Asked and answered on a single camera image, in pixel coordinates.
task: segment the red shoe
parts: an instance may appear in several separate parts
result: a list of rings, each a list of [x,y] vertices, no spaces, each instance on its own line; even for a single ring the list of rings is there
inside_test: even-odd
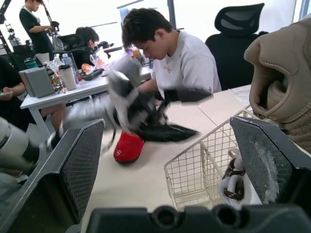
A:
[[[139,158],[144,143],[140,137],[122,132],[113,157],[119,164],[131,164]]]

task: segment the gray box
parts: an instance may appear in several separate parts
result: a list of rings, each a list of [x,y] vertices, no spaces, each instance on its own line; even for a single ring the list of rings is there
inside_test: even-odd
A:
[[[37,98],[55,94],[51,80],[44,67],[31,68],[20,72],[30,96]]]

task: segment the black pants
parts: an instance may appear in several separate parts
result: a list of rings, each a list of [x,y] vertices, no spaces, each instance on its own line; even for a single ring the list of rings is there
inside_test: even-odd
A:
[[[35,120],[28,108],[7,109],[5,112],[0,112],[0,117],[6,119],[9,123],[20,128],[24,132],[27,131],[28,125],[30,123],[35,124]]]

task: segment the headrest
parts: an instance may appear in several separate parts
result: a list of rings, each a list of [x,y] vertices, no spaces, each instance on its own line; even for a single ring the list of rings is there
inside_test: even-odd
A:
[[[77,34],[60,36],[59,39],[65,45],[65,50],[73,50],[84,46],[83,39]]]
[[[231,36],[248,36],[259,28],[260,14],[264,3],[251,6],[229,6],[223,8],[215,19],[215,27]]]

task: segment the white t-shirt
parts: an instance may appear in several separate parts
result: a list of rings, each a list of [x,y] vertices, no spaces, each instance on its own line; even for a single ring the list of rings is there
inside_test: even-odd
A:
[[[215,58],[197,37],[179,32],[177,49],[172,57],[154,61],[152,79],[164,97],[163,89],[171,86],[197,86],[211,93],[221,91]]]

